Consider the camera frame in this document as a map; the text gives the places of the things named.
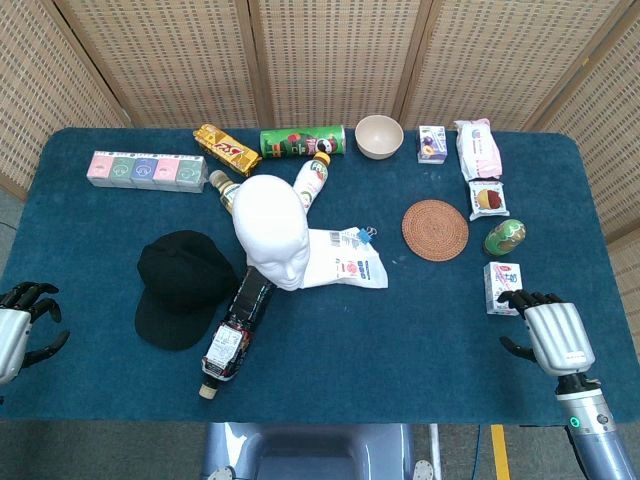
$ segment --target white mannequin head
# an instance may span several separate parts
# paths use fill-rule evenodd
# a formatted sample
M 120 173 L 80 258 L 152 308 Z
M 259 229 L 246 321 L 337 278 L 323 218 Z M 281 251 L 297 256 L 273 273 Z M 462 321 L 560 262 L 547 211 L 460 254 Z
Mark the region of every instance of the white mannequin head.
M 251 177 L 238 189 L 232 215 L 247 265 L 284 290 L 302 286 L 309 262 L 309 227 L 293 188 L 272 175 Z

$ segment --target woven wall panel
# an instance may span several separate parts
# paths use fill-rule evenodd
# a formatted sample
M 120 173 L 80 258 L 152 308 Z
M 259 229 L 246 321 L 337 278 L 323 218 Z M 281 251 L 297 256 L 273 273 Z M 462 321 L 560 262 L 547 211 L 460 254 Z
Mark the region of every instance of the woven wall panel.
M 640 235 L 609 253 L 633 343 L 640 360 Z
M 391 114 L 419 0 L 260 0 L 278 126 Z
M 233 0 L 56 3 L 136 126 L 257 125 Z
M 640 221 L 640 19 L 546 126 L 576 140 L 605 235 Z
M 405 127 L 487 117 L 496 130 L 520 129 L 616 3 L 445 0 Z
M 42 4 L 0 2 L 0 175 L 21 196 L 67 126 L 124 126 Z

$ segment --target black cap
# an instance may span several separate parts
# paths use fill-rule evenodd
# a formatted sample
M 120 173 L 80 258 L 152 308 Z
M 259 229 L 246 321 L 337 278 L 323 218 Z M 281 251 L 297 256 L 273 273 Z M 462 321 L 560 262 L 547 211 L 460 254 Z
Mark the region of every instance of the black cap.
M 213 240 L 190 230 L 144 247 L 138 272 L 146 288 L 136 310 L 136 331 L 166 350 L 196 344 L 216 307 L 238 289 L 231 265 Z

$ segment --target round rattan mat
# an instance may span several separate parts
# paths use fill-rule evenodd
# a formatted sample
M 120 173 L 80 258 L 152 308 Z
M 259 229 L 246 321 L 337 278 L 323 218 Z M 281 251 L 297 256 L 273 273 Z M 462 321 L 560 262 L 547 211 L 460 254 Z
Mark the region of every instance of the round rattan mat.
M 416 255 L 432 262 L 445 262 L 464 250 L 469 226 L 448 203 L 422 200 L 404 214 L 402 235 Z

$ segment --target yellow tape line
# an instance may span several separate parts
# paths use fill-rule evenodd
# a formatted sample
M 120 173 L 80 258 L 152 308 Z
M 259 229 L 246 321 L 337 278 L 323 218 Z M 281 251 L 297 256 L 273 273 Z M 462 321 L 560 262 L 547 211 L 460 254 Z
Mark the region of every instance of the yellow tape line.
M 496 463 L 497 480 L 510 480 L 507 445 L 504 442 L 504 427 L 491 425 L 491 441 L 493 442 L 493 459 Z

